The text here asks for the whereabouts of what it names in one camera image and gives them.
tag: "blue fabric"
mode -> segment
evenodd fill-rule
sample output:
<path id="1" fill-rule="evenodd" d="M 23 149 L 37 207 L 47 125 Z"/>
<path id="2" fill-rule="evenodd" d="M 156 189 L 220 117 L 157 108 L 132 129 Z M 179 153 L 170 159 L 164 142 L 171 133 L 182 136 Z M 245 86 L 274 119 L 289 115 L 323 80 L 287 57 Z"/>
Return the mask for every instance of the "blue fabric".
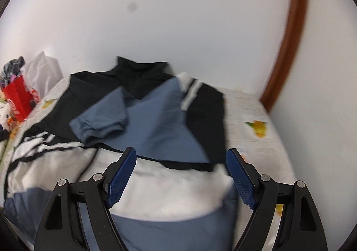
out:
<path id="1" fill-rule="evenodd" d="M 99 251 L 85 204 L 80 204 L 84 232 L 91 251 Z M 237 218 L 233 187 L 223 205 L 206 216 L 180 222 L 149 222 L 112 214 L 129 251 L 230 251 Z"/>
<path id="2" fill-rule="evenodd" d="M 117 150 L 133 147 L 139 156 L 155 160 L 209 163 L 181 110 L 178 78 L 161 84 L 142 100 L 118 88 L 70 122 L 86 145 L 102 142 Z"/>
<path id="3" fill-rule="evenodd" d="M 32 244 L 35 243 L 37 229 L 51 194 L 52 191 L 35 188 L 15 193 L 13 198 L 5 200 L 4 215 L 30 237 Z"/>

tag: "bed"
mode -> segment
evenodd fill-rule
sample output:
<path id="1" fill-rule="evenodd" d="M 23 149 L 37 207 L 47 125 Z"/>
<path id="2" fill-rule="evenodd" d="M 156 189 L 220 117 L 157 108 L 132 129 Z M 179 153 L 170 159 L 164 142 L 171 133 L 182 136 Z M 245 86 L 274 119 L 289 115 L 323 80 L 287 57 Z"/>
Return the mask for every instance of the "bed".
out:
<path id="1" fill-rule="evenodd" d="M 51 112 L 58 98 L 67 89 L 69 77 L 60 81 L 50 93 L 37 105 L 28 119 L 22 124 L 15 139 L 8 143 L 0 164 L 0 202 L 4 203 L 4 181 L 7 168 L 13 155 L 13 146 L 16 146 L 23 133 L 34 123 L 39 122 Z M 226 130 L 226 148 L 236 148 L 244 159 L 254 164 L 258 172 L 269 174 L 275 181 L 293 184 L 295 175 L 287 153 L 281 143 L 276 130 L 269 119 L 262 104 L 256 97 L 237 90 L 218 88 L 224 94 L 224 126 Z M 265 133 L 259 134 L 254 122 L 260 121 L 265 125 Z M 281 209 L 277 207 L 276 214 L 270 229 L 264 250 L 271 250 L 280 222 Z M 251 210 L 242 202 L 239 211 L 234 235 L 234 245 L 250 218 Z"/>

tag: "white plastic bag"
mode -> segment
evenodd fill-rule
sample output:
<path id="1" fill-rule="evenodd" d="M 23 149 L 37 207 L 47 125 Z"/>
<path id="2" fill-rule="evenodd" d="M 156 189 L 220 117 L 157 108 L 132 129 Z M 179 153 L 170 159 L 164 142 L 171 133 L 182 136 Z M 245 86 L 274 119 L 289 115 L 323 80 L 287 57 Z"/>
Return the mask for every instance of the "white plastic bag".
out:
<path id="1" fill-rule="evenodd" d="M 44 52 L 39 53 L 31 61 L 26 61 L 21 72 L 36 103 L 39 103 L 63 78 L 58 61 L 46 56 Z"/>

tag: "white wall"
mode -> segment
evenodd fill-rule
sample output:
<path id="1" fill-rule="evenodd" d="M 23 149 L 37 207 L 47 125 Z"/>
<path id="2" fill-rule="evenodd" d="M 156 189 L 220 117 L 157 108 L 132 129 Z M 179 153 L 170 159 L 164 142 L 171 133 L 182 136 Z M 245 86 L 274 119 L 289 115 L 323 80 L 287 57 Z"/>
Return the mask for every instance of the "white wall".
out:
<path id="1" fill-rule="evenodd" d="M 300 48 L 271 113 L 297 178 L 320 213 L 329 250 L 357 223 L 357 7 L 309 0 Z"/>
<path id="2" fill-rule="evenodd" d="M 11 0 L 0 65 L 42 50 L 65 75 L 105 71 L 116 56 L 168 61 L 215 86 L 260 93 L 290 0 Z"/>

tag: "clothes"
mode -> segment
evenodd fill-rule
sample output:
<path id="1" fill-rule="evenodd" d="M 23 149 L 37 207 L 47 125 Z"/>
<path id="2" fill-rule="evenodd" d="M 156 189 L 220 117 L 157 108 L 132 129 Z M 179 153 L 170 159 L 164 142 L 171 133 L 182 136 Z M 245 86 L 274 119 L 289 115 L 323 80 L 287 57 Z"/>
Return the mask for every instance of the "clothes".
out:
<path id="1" fill-rule="evenodd" d="M 209 162 L 185 125 L 179 77 L 152 90 L 143 99 L 118 88 L 70 122 L 87 145 L 103 142 L 117 150 L 133 147 L 141 157 L 178 162 Z"/>
<path id="2" fill-rule="evenodd" d="M 80 141 L 69 122 L 119 86 L 137 99 L 172 78 L 164 73 L 166 62 L 135 63 L 118 57 L 118 65 L 108 72 L 80 72 L 71 76 L 64 92 L 50 114 L 26 132 L 26 136 L 47 131 L 70 141 Z M 224 104 L 222 93 L 190 77 L 180 78 L 185 90 L 181 108 L 186 111 L 186 126 L 208 157 L 208 163 L 160 161 L 174 169 L 212 171 L 214 164 L 225 163 Z"/>
<path id="3" fill-rule="evenodd" d="M 87 180 L 95 173 L 103 173 L 121 156 L 76 143 L 74 146 L 73 142 L 41 133 L 25 137 L 14 151 L 4 214 L 33 242 L 59 179 Z M 90 249 L 96 250 L 82 209 L 83 206 L 83 227 Z M 223 166 L 216 166 L 213 172 L 178 171 L 138 158 L 120 201 L 110 213 L 129 251 L 226 251 L 232 246 L 237 193 Z"/>

